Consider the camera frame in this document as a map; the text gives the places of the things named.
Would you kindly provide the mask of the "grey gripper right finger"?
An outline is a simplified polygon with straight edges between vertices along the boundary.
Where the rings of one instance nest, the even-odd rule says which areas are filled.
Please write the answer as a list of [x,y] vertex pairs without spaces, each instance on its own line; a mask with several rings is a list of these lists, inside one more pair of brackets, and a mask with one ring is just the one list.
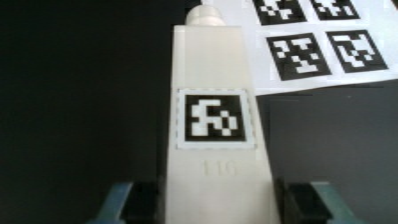
[[287,224],[363,224],[329,182],[288,184]]

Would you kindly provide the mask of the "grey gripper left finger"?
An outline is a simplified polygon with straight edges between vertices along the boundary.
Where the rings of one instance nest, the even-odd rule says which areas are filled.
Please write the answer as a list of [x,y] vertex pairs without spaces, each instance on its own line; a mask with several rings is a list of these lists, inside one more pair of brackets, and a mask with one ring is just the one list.
[[113,185],[97,218],[86,224],[127,224],[121,214],[132,187],[132,182],[121,182]]

